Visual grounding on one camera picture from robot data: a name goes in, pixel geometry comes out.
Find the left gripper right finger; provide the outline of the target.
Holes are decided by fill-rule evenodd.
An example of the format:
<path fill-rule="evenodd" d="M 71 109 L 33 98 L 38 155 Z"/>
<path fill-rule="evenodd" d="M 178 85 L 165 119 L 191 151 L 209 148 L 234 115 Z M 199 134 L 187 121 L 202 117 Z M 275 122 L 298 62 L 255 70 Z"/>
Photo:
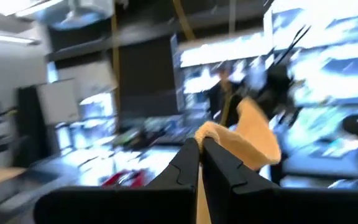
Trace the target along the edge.
<path fill-rule="evenodd" d="M 358 190 L 282 188 L 211 138 L 202 161 L 212 224 L 358 224 Z"/>

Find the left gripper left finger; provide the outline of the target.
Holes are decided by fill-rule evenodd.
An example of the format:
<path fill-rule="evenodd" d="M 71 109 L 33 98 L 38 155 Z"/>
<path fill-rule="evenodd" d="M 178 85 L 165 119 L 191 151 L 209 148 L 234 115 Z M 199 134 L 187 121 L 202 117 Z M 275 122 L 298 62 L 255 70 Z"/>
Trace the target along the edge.
<path fill-rule="evenodd" d="M 195 224 L 200 152 L 185 141 L 145 186 L 63 187 L 40 197 L 35 224 Z"/>

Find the orange towel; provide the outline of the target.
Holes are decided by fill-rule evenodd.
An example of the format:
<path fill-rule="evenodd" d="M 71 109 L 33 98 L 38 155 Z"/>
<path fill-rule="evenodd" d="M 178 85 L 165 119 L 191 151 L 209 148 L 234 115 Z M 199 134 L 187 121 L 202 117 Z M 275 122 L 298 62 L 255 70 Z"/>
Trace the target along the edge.
<path fill-rule="evenodd" d="M 247 175 L 278 164 L 281 149 L 266 115 L 247 97 L 235 107 L 235 130 L 205 122 L 195 132 L 200 149 L 196 224 L 235 223 L 242 206 L 234 188 L 248 184 Z"/>

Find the red plastic crate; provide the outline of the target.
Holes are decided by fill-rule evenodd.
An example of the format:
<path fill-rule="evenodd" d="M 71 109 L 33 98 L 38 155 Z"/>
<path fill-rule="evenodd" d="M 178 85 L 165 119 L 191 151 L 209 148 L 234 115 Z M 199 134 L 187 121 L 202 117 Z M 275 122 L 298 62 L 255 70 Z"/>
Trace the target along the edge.
<path fill-rule="evenodd" d="M 122 170 L 102 183 L 102 186 L 114 187 L 141 187 L 145 185 L 145 176 L 147 172 L 141 170 Z"/>

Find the person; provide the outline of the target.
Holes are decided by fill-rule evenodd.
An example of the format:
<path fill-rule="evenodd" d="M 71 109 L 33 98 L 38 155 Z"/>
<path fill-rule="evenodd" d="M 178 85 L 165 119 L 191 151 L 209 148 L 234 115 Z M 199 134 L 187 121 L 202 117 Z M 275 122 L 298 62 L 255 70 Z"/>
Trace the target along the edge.
<path fill-rule="evenodd" d="M 220 81 L 207 91 L 209 112 L 212 120 L 227 128 L 235 125 L 239 120 L 237 106 L 242 99 L 243 84 L 229 79 L 230 69 L 218 67 L 216 69 Z"/>

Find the white board panel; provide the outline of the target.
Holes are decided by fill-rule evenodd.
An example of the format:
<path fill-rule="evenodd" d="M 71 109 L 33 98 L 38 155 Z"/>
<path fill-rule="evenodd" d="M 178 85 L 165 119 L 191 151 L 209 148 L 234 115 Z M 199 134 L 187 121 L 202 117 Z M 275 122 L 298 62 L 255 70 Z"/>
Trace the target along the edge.
<path fill-rule="evenodd" d="M 72 123 L 80 119 L 74 79 L 39 85 L 37 91 L 47 125 Z"/>

